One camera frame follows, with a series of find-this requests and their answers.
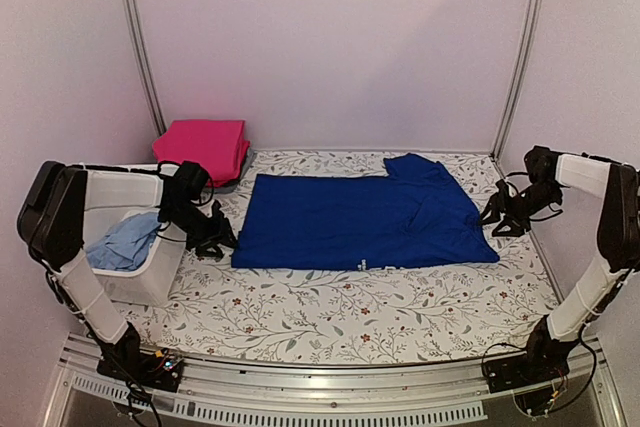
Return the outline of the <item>blue t-shirt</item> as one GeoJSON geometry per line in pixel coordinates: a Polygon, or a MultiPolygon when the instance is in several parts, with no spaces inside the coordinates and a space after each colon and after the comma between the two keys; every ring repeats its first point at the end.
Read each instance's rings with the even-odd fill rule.
{"type": "Polygon", "coordinates": [[[439,162],[383,161],[385,175],[256,177],[231,265],[366,270],[496,263],[479,211],[439,162]]]}

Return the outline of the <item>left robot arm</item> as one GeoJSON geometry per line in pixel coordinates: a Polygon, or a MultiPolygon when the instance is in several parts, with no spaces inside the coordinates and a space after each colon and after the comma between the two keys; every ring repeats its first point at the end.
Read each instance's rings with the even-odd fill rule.
{"type": "Polygon", "coordinates": [[[184,252],[220,259],[237,245],[219,201],[201,198],[211,182],[188,161],[169,170],[46,161],[20,210],[30,257],[128,381],[148,373],[151,357],[115,304],[163,302],[184,252]]]}

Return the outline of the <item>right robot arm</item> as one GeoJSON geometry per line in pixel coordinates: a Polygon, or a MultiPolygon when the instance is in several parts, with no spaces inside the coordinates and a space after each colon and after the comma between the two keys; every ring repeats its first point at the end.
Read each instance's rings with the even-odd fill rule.
{"type": "Polygon", "coordinates": [[[588,154],[534,146],[522,172],[530,182],[518,190],[508,180],[480,214],[494,237],[520,237],[544,219],[538,213],[563,202],[563,191],[579,190],[599,201],[594,255],[567,297],[529,334],[517,374],[537,383],[567,359],[587,325],[612,302],[625,279],[639,270],[639,171],[626,163],[588,154]]]}

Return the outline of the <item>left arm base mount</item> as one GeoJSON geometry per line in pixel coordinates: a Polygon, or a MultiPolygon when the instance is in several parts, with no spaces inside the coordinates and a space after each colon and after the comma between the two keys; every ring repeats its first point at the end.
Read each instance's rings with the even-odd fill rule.
{"type": "Polygon", "coordinates": [[[107,351],[97,366],[97,372],[103,376],[172,393],[179,389],[183,370],[184,358],[168,349],[154,353],[139,349],[107,351]]]}

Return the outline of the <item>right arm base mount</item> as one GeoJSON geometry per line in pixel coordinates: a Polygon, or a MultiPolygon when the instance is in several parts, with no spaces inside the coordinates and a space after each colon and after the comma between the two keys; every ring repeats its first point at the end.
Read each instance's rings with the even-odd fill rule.
{"type": "Polygon", "coordinates": [[[481,373],[491,393],[560,380],[569,373],[569,364],[566,359],[530,361],[524,350],[489,358],[487,354],[494,347],[511,347],[511,344],[494,344],[481,357],[481,373]]]}

